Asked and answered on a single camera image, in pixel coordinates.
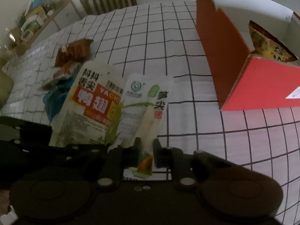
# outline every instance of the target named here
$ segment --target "snack package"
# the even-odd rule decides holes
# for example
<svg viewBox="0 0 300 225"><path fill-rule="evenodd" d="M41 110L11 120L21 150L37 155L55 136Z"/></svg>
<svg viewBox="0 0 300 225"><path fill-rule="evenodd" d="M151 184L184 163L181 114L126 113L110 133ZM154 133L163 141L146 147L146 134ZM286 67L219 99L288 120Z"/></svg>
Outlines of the snack package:
<svg viewBox="0 0 300 225"><path fill-rule="evenodd" d="M53 74L53 79L68 80L76 73L78 73L80 68L81 63L70 60L64 66L62 66L55 74Z"/></svg>
<svg viewBox="0 0 300 225"><path fill-rule="evenodd" d="M298 60L283 43L252 20L249 22L249 31L255 48L252 54L260 54L286 63Z"/></svg>
<svg viewBox="0 0 300 225"><path fill-rule="evenodd" d="M49 145L106 143L108 127L118 106L125 80L107 64L87 61L52 121Z"/></svg>
<svg viewBox="0 0 300 225"><path fill-rule="evenodd" d="M42 81L40 91L49 91L55 87L60 80L68 80L72 77L76 77L77 73L81 69L82 64L75 61L68 61L65 65L59 68L48 79Z"/></svg>
<svg viewBox="0 0 300 225"><path fill-rule="evenodd" d="M62 67L68 61L83 62L90 55L93 40L81 39L62 46L57 52L55 67Z"/></svg>
<svg viewBox="0 0 300 225"><path fill-rule="evenodd" d="M127 81L107 64L86 62L75 79L61 111L52 121L50 146L111 144L133 146L142 140L140 164L124 171L126 178L152 175L153 140L157 137L173 78L132 74Z"/></svg>
<svg viewBox="0 0 300 225"><path fill-rule="evenodd" d="M117 138L113 147L133 146L136 137L142 140L142 153L138 168L124 172L126 178L145 179L152 174L153 140L157 137L162 118L166 114L168 99L174 85L172 77L149 78L145 75L129 76L124 94Z"/></svg>

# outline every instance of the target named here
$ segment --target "cabinet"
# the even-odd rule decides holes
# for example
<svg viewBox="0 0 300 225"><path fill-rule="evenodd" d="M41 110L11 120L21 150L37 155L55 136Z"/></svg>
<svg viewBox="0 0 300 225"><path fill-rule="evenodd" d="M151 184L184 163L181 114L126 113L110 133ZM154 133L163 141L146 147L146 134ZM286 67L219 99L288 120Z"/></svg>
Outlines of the cabinet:
<svg viewBox="0 0 300 225"><path fill-rule="evenodd" d="M39 42L80 19L72 0L61 0L56 5L54 13L44 21L42 27L35 32L32 38L28 42L22 42L12 51L21 56L30 47L36 46Z"/></svg>
<svg viewBox="0 0 300 225"><path fill-rule="evenodd" d="M71 3L65 6L54 18L54 21L60 27L60 29L63 29L78 20L80 20L80 17Z"/></svg>

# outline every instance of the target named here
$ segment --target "grid tablecloth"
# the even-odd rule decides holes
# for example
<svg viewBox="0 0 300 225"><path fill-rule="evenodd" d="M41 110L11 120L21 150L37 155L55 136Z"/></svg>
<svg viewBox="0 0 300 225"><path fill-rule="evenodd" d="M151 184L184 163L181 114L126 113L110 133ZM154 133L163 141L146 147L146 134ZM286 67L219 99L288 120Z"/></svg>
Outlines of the grid tablecloth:
<svg viewBox="0 0 300 225"><path fill-rule="evenodd" d="M185 153L202 149L266 174L282 186L276 218L300 220L300 107L220 112L214 84L195 29L195 2L143 4L100 16L87 16L12 59L3 70L15 82L0 114L49 124L37 90L49 77L58 49L81 38L93 39L91 58L130 73L171 75L175 88L159 138ZM153 179L170 179L156 170Z"/></svg>

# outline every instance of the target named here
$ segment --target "barcode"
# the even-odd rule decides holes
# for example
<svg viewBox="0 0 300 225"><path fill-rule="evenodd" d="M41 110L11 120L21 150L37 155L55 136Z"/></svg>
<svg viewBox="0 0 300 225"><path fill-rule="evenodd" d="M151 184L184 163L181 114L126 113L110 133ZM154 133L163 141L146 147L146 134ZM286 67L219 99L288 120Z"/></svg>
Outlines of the barcode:
<svg viewBox="0 0 300 225"><path fill-rule="evenodd" d="M106 89L110 90L110 91L113 91L115 93L118 93L120 95L122 95L123 93L123 89L117 85L115 85L113 82L111 82L110 80L107 81L107 84L106 84Z"/></svg>

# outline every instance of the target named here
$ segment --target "open box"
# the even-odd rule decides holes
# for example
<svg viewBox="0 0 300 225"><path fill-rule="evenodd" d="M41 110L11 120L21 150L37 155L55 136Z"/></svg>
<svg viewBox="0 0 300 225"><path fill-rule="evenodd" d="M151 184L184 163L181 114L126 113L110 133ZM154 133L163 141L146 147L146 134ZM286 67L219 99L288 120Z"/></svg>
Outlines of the open box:
<svg viewBox="0 0 300 225"><path fill-rule="evenodd" d="M300 58L297 14L271 0L197 0L196 16L221 110L300 106L300 66L250 55L248 26L253 20Z"/></svg>

